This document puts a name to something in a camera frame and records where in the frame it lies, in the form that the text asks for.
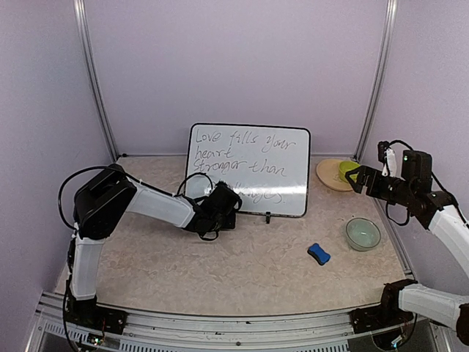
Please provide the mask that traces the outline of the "white whiteboard with black frame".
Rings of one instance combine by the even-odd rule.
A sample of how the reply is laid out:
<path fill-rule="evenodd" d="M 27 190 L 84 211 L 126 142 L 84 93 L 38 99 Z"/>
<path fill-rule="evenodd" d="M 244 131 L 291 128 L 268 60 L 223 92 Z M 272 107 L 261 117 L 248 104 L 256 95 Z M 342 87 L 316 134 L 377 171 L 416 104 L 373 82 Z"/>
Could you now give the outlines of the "white whiteboard with black frame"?
<path fill-rule="evenodd" d="M 196 123 L 190 129 L 184 194 L 225 182 L 243 213 L 300 218 L 307 212 L 311 133 L 305 128 Z"/>

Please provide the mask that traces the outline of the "blue whiteboard eraser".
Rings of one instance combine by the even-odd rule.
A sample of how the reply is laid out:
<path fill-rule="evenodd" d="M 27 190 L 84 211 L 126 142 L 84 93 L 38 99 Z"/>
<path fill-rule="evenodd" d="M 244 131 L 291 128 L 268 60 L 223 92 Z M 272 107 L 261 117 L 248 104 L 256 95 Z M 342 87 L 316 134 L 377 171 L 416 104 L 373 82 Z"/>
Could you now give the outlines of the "blue whiteboard eraser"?
<path fill-rule="evenodd" d="M 330 260 L 330 255 L 318 244 L 312 244 L 307 253 L 313 257 L 319 265 L 324 265 Z"/>

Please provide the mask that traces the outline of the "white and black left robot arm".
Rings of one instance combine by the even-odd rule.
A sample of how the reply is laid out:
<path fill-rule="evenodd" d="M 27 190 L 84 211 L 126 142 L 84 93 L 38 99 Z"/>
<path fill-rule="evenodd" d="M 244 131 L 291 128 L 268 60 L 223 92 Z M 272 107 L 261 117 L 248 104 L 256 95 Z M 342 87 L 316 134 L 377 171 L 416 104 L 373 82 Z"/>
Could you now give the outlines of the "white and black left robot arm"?
<path fill-rule="evenodd" d="M 214 241 L 221 230 L 235 228 L 243 201 L 225 182 L 210 183 L 210 192 L 195 199 L 151 186 L 119 164 L 94 166 L 96 174 L 73 198 L 72 231 L 67 252 L 68 278 L 62 303 L 64 323 L 121 334 L 127 313 L 97 302 L 97 271 L 106 239 L 126 213 L 157 219 Z"/>

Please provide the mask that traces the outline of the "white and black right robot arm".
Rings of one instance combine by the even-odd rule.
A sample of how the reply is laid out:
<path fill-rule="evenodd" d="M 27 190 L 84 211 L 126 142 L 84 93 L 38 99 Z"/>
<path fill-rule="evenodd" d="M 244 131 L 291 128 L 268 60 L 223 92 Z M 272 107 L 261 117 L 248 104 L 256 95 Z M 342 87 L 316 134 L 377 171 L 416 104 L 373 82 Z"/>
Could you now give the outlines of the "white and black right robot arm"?
<path fill-rule="evenodd" d="M 405 150 L 401 175 L 396 177 L 391 173 L 389 154 L 389 149 L 380 151 L 382 170 L 359 166 L 346 172 L 347 182 L 357 193 L 405 207 L 408 216 L 438 238 L 467 271 L 468 223 L 452 194 L 432 190 L 431 155 Z M 450 328 L 462 344 L 468 344 L 468 297 L 432 289 L 416 280 L 385 284 L 377 306 L 351 313 L 355 331 L 392 326 L 417 316 Z"/>

